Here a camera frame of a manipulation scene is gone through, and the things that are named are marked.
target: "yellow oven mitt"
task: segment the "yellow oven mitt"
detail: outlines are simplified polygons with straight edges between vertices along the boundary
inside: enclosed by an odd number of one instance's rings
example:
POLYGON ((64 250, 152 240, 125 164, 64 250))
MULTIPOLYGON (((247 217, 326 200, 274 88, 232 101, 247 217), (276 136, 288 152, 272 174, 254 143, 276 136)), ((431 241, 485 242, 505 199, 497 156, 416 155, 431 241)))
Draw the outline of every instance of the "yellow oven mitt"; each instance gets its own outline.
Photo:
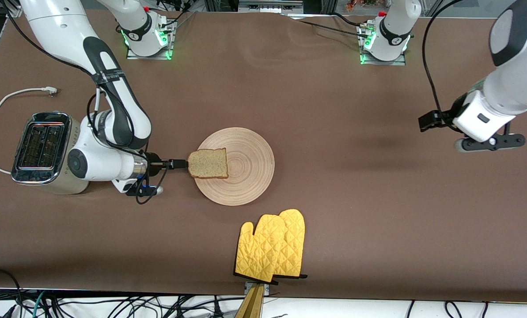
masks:
POLYGON ((235 275, 271 282, 285 232, 285 221, 279 216, 262 215, 255 232, 253 223, 244 223, 235 255, 235 275))
POLYGON ((300 276, 302 266, 302 247, 304 244, 304 218, 295 209, 283 211, 279 217, 285 222, 285 236, 275 265, 276 276, 300 276))

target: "oven mitt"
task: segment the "oven mitt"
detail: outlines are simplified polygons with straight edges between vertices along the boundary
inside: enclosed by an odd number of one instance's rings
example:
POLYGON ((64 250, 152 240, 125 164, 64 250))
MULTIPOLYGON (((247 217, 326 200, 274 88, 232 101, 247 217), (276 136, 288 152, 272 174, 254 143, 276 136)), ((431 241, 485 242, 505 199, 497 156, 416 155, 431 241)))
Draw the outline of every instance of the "oven mitt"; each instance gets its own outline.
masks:
POLYGON ((304 243, 304 218, 295 209, 283 211, 279 217, 285 222, 286 231, 279 260, 275 265, 275 275, 287 276, 288 278, 305 278, 306 276, 300 275, 304 243))
POLYGON ((239 232, 235 255, 235 275, 270 283, 285 232, 285 221, 280 216, 262 215, 255 232, 253 223, 244 223, 239 232))

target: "slice of bread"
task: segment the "slice of bread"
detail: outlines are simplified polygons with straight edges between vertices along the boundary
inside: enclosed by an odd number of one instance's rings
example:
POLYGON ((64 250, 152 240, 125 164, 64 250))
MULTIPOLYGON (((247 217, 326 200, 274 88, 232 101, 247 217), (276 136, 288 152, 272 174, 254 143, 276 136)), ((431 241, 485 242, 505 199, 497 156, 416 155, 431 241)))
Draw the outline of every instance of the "slice of bread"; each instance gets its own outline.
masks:
POLYGON ((226 148, 199 149, 189 155, 189 174, 198 179, 227 179, 226 148))

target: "round wooden board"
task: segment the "round wooden board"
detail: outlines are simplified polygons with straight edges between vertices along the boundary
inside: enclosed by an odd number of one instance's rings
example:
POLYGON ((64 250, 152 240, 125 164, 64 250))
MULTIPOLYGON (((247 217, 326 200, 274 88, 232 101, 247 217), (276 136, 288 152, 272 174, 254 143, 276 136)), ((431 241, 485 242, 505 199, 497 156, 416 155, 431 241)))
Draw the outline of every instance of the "round wooden board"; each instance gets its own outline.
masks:
POLYGON ((198 149, 226 148, 227 179, 195 179, 210 200, 222 205, 254 201, 271 183, 275 158, 271 147, 257 133, 246 128, 226 128, 205 139, 198 149))

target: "brown table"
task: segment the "brown table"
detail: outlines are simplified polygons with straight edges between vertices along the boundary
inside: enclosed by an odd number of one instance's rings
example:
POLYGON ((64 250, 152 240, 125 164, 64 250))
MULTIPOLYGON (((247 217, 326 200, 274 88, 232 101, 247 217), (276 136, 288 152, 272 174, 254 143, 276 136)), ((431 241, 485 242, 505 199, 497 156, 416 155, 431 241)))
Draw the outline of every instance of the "brown table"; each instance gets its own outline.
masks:
MULTIPOLYGON (((527 301, 527 144, 461 154, 452 147, 461 135, 418 131, 417 117, 435 107, 421 36, 407 66, 364 66, 352 36, 276 14, 197 14, 179 29, 172 61, 128 61, 112 16, 88 16, 152 119, 151 151, 183 158, 219 129, 246 127, 271 145, 275 176, 256 201, 223 207, 184 171, 169 173, 166 191, 145 206, 110 183, 61 197, 0 173, 0 268, 23 286, 241 294, 232 275, 240 226, 297 208, 308 279, 282 280, 281 296, 527 301)), ((428 62, 446 109, 493 70, 492 22, 434 24, 428 62)), ((1 167, 11 166, 29 115, 82 118, 94 93, 86 75, 7 25, 0 99, 46 85, 63 92, 1 109, 1 167)), ((527 114, 512 130, 527 137, 527 114)))

